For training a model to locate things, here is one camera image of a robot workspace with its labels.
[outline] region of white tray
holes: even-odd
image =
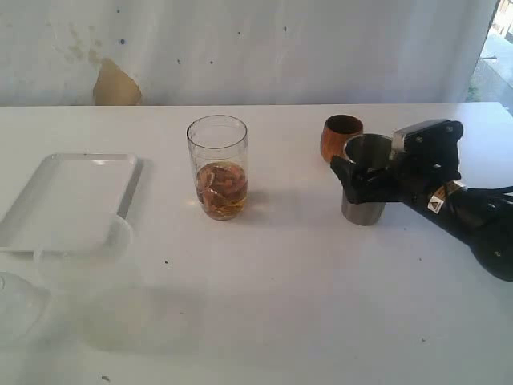
[[[106,213],[125,217],[139,174],[139,161],[129,154],[47,156],[0,222],[0,251],[33,252],[62,223]]]

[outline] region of stainless steel cup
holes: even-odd
[[[392,139],[378,134],[363,134],[349,139],[344,146],[345,158],[370,171],[384,168],[389,161]],[[383,213],[385,202],[350,203],[342,194],[342,213],[355,225],[370,226],[376,223]]]

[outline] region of white table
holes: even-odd
[[[228,222],[196,203],[185,137],[218,113],[249,127],[248,205]],[[513,284],[404,205],[374,227],[346,221],[319,152],[338,113],[387,135],[461,120],[463,181],[513,182],[513,119],[497,103],[0,109],[0,213],[52,152],[143,158],[127,219],[146,287],[119,299],[124,326],[89,342],[56,298],[39,340],[0,352],[0,383],[512,384]],[[0,266],[41,284],[30,256]]]

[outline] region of wooden cup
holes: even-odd
[[[333,156],[344,156],[344,144],[349,138],[361,134],[363,123],[351,115],[335,115],[326,120],[321,137],[321,154],[331,163]]]

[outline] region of white wall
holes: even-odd
[[[495,6],[495,0],[2,2],[1,105],[92,103],[97,57],[113,59],[139,84],[143,104],[457,101]]]

